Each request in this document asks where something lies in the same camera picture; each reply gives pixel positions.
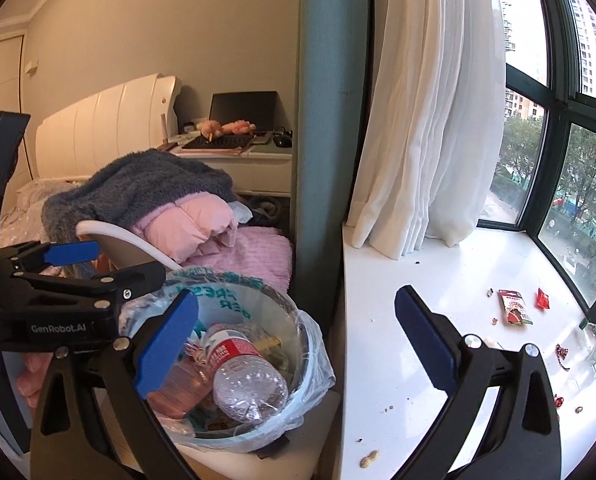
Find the gray fuzzy blanket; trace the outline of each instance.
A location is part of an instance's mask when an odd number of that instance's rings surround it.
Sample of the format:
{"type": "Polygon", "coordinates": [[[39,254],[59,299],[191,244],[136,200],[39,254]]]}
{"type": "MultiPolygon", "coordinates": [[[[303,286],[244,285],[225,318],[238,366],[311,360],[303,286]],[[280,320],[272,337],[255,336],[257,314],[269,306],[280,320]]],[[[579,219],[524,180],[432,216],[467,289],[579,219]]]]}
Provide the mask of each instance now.
{"type": "MultiPolygon", "coordinates": [[[[225,202],[237,200],[231,177],[203,162],[167,152],[130,153],[97,171],[82,186],[58,193],[44,203],[42,223],[51,242],[78,241],[76,225],[99,220],[131,229],[158,207],[191,193],[207,191],[225,202]]],[[[79,267],[76,275],[94,273],[79,267]]]]}

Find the computer mouse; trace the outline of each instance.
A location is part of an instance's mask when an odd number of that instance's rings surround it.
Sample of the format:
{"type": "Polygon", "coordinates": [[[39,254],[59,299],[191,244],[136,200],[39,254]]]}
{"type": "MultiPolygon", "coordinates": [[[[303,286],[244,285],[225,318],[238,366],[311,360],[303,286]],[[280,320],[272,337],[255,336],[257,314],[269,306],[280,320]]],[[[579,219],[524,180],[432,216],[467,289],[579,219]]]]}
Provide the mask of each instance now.
{"type": "Polygon", "coordinates": [[[287,134],[275,136],[273,142],[278,148],[290,148],[293,146],[293,139],[287,134]]]}

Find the white curtain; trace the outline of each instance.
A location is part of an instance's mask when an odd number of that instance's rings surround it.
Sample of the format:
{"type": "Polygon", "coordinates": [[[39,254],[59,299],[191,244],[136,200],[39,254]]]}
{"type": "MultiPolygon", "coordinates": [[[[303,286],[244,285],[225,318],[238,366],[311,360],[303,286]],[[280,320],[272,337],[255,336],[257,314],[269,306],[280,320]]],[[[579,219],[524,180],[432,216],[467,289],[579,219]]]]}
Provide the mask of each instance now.
{"type": "Polygon", "coordinates": [[[478,222],[505,111],[500,0],[388,0],[347,224],[395,260],[478,222]]]}

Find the blue gripper pad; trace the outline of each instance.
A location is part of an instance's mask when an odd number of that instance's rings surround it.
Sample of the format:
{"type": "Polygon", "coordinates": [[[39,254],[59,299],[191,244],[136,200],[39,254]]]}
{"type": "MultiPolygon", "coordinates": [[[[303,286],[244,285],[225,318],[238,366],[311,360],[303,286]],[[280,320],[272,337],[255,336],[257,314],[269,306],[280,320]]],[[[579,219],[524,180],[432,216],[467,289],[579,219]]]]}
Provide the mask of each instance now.
{"type": "Polygon", "coordinates": [[[408,288],[411,287],[404,286],[396,293],[396,318],[427,372],[431,384],[451,397],[458,387],[456,359],[434,326],[427,305],[417,294],[410,294],[408,288]]]}
{"type": "Polygon", "coordinates": [[[190,290],[182,290],[161,317],[163,320],[136,361],[134,386],[142,399],[162,386],[193,332],[198,320],[198,298],[190,290]]]}
{"type": "Polygon", "coordinates": [[[82,264],[96,260],[100,255],[97,242],[76,242],[73,244],[55,244],[44,253],[44,262],[54,267],[82,264]]]}

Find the window frame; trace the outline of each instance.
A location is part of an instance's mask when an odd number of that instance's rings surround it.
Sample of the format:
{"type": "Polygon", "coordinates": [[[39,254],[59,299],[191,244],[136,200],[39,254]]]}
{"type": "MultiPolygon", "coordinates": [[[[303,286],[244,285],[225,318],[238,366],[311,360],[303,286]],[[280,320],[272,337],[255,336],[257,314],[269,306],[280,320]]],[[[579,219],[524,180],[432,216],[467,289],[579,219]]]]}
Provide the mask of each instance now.
{"type": "Polygon", "coordinates": [[[478,227],[526,232],[555,267],[585,315],[596,323],[596,300],[587,304],[556,256],[539,238],[565,163],[571,125],[577,124],[596,134],[596,98],[580,91],[581,53],[587,49],[579,41],[570,0],[540,0],[540,5],[547,44],[546,86],[509,64],[506,81],[508,89],[544,109],[534,175],[516,224],[481,219],[478,227]]]}

